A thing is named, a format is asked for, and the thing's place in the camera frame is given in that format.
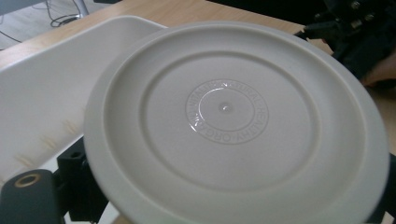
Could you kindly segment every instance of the cable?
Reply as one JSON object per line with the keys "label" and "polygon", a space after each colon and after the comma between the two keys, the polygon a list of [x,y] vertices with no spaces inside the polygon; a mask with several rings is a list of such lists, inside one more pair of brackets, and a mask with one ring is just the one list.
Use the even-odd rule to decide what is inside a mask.
{"label": "cable", "polygon": [[8,37],[8,38],[12,39],[13,41],[16,41],[16,42],[18,42],[18,43],[21,43],[21,41],[20,41],[20,40],[17,40],[17,39],[15,39],[15,38],[14,38],[14,37],[12,37],[12,36],[9,36],[9,35],[7,35],[7,34],[3,33],[2,31],[0,31],[0,34],[2,34],[2,35],[5,35],[6,37]]}
{"label": "cable", "polygon": [[79,10],[79,7],[78,7],[76,1],[75,1],[75,0],[72,0],[72,1],[73,1],[73,3],[75,4],[75,6],[76,6],[76,8],[77,8],[78,15],[80,16],[80,15],[81,15],[81,11]]}
{"label": "cable", "polygon": [[78,16],[80,14],[79,8],[78,8],[76,2],[74,0],[72,0],[72,1],[75,4],[76,8],[78,9],[78,14],[65,15],[65,16],[62,16],[62,17],[58,17],[56,19],[53,19],[52,16],[50,15],[49,2],[48,2],[48,0],[46,1],[47,12],[49,14],[49,18],[51,19],[51,23],[50,23],[51,27],[60,27],[60,26],[66,24],[66,23],[68,23],[70,21],[73,21],[73,20],[77,19],[76,16]]}

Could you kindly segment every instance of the metal ring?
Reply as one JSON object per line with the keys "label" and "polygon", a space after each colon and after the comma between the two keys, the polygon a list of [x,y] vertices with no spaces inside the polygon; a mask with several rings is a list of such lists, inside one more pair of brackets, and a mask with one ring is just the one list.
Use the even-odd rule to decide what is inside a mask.
{"label": "metal ring", "polygon": [[38,182],[40,179],[40,174],[29,174],[24,175],[23,177],[19,178],[17,182],[15,182],[15,187],[17,188],[26,188]]}

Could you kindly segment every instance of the screw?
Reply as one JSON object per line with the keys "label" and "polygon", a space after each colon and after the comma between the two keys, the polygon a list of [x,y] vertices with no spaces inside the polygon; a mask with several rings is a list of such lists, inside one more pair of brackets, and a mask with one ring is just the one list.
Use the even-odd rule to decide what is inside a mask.
{"label": "screw", "polygon": [[375,18],[374,14],[367,14],[364,19],[366,21],[372,21]]}
{"label": "screw", "polygon": [[361,3],[358,2],[358,1],[353,1],[353,2],[350,4],[350,7],[352,7],[352,9],[357,10],[357,9],[359,9],[359,8],[361,7]]}
{"label": "screw", "polygon": [[356,21],[353,21],[352,23],[350,23],[350,25],[352,26],[353,29],[357,29],[357,28],[361,27],[362,22],[360,20],[356,20]]}
{"label": "screw", "polygon": [[318,13],[318,14],[315,14],[315,20],[319,20],[321,18],[321,15],[320,15],[320,13]]}

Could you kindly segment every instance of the white tray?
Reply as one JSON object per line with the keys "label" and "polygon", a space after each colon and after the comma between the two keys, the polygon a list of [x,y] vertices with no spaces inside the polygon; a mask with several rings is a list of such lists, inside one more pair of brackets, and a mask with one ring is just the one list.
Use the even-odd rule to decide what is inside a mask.
{"label": "white tray", "polygon": [[0,188],[82,136],[85,104],[102,70],[164,26],[133,16],[104,21],[0,70]]}

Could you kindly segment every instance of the black machine part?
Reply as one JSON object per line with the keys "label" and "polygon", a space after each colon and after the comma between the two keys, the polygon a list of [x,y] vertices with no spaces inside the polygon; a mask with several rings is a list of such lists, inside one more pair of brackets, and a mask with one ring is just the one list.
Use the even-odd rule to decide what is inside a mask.
{"label": "black machine part", "polygon": [[99,221],[108,200],[92,176],[83,138],[57,161],[54,173],[33,170],[8,180],[0,193],[1,224],[63,224],[67,212],[72,221]]}
{"label": "black machine part", "polygon": [[[328,10],[316,16],[296,35],[323,39],[332,56],[357,79],[363,79],[396,47],[396,3],[394,0],[324,0]],[[396,86],[396,79],[378,83]]]}

